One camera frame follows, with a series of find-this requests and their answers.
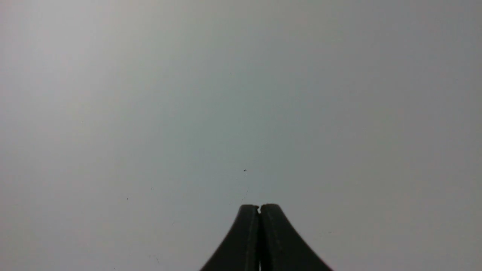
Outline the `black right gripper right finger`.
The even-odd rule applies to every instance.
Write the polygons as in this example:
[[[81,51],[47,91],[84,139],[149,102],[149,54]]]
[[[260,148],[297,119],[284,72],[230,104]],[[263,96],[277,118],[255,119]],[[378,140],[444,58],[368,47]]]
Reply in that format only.
[[[311,249],[277,204],[260,209],[262,271],[331,271]]]

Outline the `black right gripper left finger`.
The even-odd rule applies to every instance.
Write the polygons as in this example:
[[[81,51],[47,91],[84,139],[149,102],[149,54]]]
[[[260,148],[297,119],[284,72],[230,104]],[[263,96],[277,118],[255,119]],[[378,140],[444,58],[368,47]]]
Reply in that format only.
[[[258,271],[258,206],[241,205],[230,230],[202,271]]]

